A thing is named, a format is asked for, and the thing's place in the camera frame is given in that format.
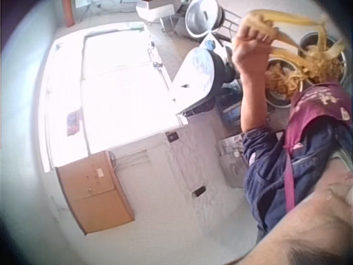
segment apron strap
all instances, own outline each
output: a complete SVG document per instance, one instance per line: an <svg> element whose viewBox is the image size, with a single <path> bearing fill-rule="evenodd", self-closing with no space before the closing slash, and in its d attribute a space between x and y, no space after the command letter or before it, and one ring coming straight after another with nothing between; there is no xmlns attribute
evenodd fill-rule
<svg viewBox="0 0 353 265"><path fill-rule="evenodd" d="M285 193L286 193L286 210L289 213L295 207L295 191L294 191L294 177L291 163L291 156L287 150L287 162L285 169Z"/></svg>

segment blue jacket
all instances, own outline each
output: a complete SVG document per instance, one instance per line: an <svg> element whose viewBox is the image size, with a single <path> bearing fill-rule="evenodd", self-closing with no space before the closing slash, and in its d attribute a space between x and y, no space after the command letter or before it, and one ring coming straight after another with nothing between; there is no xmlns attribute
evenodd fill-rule
<svg viewBox="0 0 353 265"><path fill-rule="evenodd" d="M277 140L267 128L253 129L243 139L245 158L249 162L255 157L245 176L244 190L258 229L264 234L286 214L284 139L285 134ZM352 128L328 116L319 117L306 127L301 144L292 158L296 204L317 183L334 149L341 146L352 155Z"/></svg>

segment cabinet door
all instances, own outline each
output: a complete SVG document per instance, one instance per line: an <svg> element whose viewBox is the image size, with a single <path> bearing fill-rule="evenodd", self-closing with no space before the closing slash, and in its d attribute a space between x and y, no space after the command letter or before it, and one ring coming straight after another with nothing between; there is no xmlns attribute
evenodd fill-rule
<svg viewBox="0 0 353 265"><path fill-rule="evenodd" d="M69 202L115 189L106 151L58 167L58 176Z"/></svg>
<svg viewBox="0 0 353 265"><path fill-rule="evenodd" d="M133 214L116 190L101 193L71 203L83 231L97 232L134 221Z"/></svg>

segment maroon apron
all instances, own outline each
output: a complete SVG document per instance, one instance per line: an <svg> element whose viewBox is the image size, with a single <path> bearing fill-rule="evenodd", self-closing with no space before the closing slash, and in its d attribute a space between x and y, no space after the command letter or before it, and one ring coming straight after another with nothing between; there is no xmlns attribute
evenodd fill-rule
<svg viewBox="0 0 353 265"><path fill-rule="evenodd" d="M302 147L300 140L306 126L319 116L331 116L352 126L352 100L337 82L322 83L312 86L292 98L292 107L285 145L287 162L285 169L286 210L295 207L295 185L291 157L296 148Z"/></svg>

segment person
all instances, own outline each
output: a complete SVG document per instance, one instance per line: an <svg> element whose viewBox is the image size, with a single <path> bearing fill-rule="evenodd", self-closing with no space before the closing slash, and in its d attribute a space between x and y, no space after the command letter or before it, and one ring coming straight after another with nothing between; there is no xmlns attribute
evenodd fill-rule
<svg viewBox="0 0 353 265"><path fill-rule="evenodd" d="M258 244L239 264L353 264L352 97L335 81L295 94L278 140L266 126L272 42L244 24L234 41L244 191L258 223Z"/></svg>

